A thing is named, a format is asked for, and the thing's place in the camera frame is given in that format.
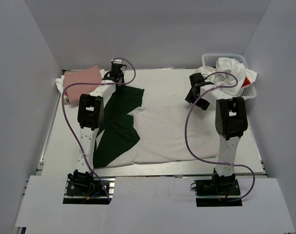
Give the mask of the white red print t shirt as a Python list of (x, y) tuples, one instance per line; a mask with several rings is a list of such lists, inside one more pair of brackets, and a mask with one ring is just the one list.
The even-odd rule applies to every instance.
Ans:
[(257, 78), (257, 72), (247, 69), (243, 62), (236, 58), (219, 57), (215, 65), (204, 65), (196, 69), (204, 78), (215, 84), (215, 86), (234, 86), (223, 88), (222, 91), (231, 96), (243, 96), (245, 88), (250, 87)]

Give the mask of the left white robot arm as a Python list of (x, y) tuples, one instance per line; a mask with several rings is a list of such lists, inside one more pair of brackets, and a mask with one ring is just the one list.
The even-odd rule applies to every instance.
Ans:
[(111, 70), (98, 81), (83, 81), (94, 89), (82, 94), (79, 99), (78, 123), (80, 129), (80, 155), (77, 169), (88, 172), (93, 167), (93, 154), (97, 148), (97, 134), (104, 123), (104, 106), (111, 95), (124, 82), (122, 59), (111, 60)]

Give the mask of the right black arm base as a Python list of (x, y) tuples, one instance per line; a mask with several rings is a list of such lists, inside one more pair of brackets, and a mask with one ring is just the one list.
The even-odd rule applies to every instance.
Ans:
[(211, 179), (195, 180), (190, 188), (195, 191), (197, 207), (241, 207), (242, 199), (236, 175), (219, 176), (214, 171)]

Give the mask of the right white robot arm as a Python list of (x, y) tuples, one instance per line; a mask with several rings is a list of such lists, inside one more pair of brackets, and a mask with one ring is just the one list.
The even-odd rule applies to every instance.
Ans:
[(234, 78), (234, 84), (215, 86), (201, 73), (189, 76), (191, 89), (185, 100), (192, 106), (187, 114), (184, 129), (184, 134), (187, 135), (188, 120), (194, 107), (205, 111), (209, 106), (214, 106), (215, 128), (219, 135), (217, 162), (204, 159), (201, 161), (215, 165), (214, 173), (219, 178), (213, 180), (212, 189), (219, 195), (224, 194), (230, 188), (226, 177), (235, 176), (234, 166), (238, 143), (248, 127), (244, 98), (232, 97), (222, 91), (223, 88), (235, 88), (238, 85), (238, 79), (228, 72), (221, 72), (221, 74)]

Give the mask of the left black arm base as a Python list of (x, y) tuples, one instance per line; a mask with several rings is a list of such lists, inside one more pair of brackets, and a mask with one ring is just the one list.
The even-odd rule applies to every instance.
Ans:
[(93, 173), (75, 170), (67, 175), (63, 204), (108, 205), (113, 192), (114, 181), (99, 181)]

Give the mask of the white green sleeved t shirt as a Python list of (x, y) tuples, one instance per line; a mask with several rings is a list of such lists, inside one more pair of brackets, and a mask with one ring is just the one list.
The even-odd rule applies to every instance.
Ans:
[(124, 86), (104, 108), (104, 124), (93, 154), (95, 168), (132, 164), (190, 161), (217, 156), (218, 138), (208, 112), (195, 110), (185, 122), (190, 106), (188, 86), (140, 89)]

